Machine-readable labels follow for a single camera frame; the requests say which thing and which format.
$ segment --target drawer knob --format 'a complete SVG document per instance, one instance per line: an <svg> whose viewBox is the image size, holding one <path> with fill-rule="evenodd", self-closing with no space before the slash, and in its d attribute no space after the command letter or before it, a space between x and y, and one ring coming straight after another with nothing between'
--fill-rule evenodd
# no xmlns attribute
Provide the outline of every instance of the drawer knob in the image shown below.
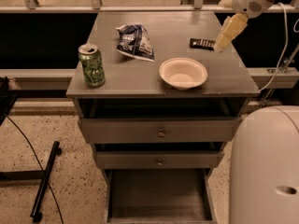
<svg viewBox="0 0 299 224"><path fill-rule="evenodd" d="M158 132L158 136L161 137L161 138L164 138L165 137L165 132L163 130L160 130Z"/></svg>
<svg viewBox="0 0 299 224"><path fill-rule="evenodd" d="M158 159L158 160L157 160L157 165L160 166L160 167L163 165L163 162L162 162L161 159Z"/></svg>

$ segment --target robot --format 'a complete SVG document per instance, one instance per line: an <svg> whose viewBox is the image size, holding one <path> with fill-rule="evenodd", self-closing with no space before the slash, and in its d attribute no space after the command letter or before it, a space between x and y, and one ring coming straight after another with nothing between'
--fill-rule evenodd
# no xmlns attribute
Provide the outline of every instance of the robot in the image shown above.
<svg viewBox="0 0 299 224"><path fill-rule="evenodd" d="M223 51L246 27L248 19L256 18L272 6L275 0L221 0L220 5L231 7L234 16L228 17L216 38L214 50Z"/></svg>

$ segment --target can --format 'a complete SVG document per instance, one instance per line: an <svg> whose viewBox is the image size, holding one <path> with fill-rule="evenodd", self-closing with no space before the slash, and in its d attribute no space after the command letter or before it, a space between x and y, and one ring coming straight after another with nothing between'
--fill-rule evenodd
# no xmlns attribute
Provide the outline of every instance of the can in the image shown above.
<svg viewBox="0 0 299 224"><path fill-rule="evenodd" d="M85 83L98 87L105 83L101 51L94 44L84 44L78 48L78 58L83 66Z"/></svg>

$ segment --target bowl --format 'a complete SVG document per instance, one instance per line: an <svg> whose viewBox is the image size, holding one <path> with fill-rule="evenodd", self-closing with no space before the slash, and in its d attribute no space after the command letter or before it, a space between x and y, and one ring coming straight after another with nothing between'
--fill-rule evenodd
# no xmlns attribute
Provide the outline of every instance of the bowl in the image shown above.
<svg viewBox="0 0 299 224"><path fill-rule="evenodd" d="M181 91L201 86L207 80L206 68L189 58L167 60L161 64L159 73L162 80Z"/></svg>

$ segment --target terrazzo floor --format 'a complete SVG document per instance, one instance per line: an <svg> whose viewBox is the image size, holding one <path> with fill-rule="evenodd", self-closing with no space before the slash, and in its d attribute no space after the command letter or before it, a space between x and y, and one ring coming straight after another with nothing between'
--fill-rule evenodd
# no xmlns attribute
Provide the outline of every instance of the terrazzo floor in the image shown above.
<svg viewBox="0 0 299 224"><path fill-rule="evenodd" d="M52 144L60 142L63 153L54 163L50 184L64 224L102 224L107 184L95 166L90 145L77 125L73 104L68 99L19 99L9 117L28 137L45 168ZM209 178L209 186L219 224L228 223L229 165L232 144ZM39 170L33 151L14 125L5 119L0 126L0 172ZM32 223L30 214L39 181L0 183L0 223ZM62 223L47 189L40 211L42 224Z"/></svg>

